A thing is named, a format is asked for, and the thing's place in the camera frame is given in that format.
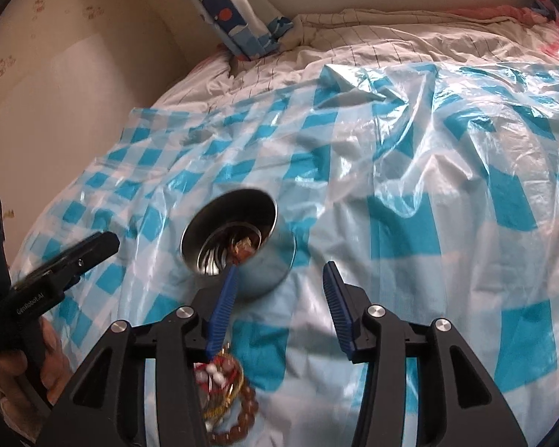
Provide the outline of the amber bead jewelry pile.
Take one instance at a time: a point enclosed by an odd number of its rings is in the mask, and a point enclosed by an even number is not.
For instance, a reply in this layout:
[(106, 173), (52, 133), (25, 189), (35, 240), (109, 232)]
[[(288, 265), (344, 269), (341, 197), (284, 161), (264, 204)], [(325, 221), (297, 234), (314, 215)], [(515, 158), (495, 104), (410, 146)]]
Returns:
[(205, 427), (211, 433), (227, 418), (241, 393), (245, 383), (243, 366), (226, 343), (208, 363), (194, 364), (194, 377)]

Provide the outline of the round silver metal tin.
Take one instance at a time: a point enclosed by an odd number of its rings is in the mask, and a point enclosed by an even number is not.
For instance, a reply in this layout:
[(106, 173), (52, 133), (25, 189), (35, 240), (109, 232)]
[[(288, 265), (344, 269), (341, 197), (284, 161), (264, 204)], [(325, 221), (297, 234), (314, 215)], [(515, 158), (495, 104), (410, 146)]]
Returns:
[(238, 295), (254, 300), (288, 276), (296, 259), (297, 239), (268, 192), (241, 188), (197, 211), (183, 231), (180, 252), (198, 276), (218, 276), (235, 266)]

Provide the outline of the blue white patterned curtain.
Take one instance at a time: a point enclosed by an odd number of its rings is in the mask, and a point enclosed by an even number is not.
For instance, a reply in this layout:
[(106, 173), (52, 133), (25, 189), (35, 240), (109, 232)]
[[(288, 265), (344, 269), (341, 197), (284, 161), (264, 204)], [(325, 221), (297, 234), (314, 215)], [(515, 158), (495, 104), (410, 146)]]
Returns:
[(223, 44), (241, 61), (254, 61), (280, 50), (294, 23), (268, 0), (192, 0)]

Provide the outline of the pink white bed sheet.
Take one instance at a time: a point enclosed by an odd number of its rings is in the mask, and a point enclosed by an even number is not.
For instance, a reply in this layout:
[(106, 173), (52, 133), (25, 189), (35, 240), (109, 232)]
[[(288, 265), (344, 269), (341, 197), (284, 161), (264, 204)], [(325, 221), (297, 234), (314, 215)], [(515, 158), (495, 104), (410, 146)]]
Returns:
[(257, 61), (216, 51), (154, 104), (157, 109), (206, 113), (257, 95), (312, 81), (326, 65), (384, 68), (402, 64), (559, 65), (543, 48), (555, 23), (522, 7), (391, 11), (346, 9), (300, 14), (281, 48)]

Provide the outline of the blue white checkered plastic sheet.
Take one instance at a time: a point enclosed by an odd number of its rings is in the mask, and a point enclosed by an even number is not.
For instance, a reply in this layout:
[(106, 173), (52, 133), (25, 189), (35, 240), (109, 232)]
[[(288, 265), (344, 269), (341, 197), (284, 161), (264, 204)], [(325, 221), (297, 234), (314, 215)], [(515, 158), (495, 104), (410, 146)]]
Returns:
[(232, 316), (259, 398), (249, 446), (346, 446), (366, 370), (340, 351), (322, 291), (333, 261), (400, 318), (449, 319), (530, 445), (559, 417), (559, 66), (326, 65), (216, 110), (158, 105), (38, 219), (15, 278), (96, 230), (119, 252), (51, 312), (81, 363), (113, 321), (193, 296), (180, 239), (200, 208), (268, 192), (296, 238), (285, 281)]

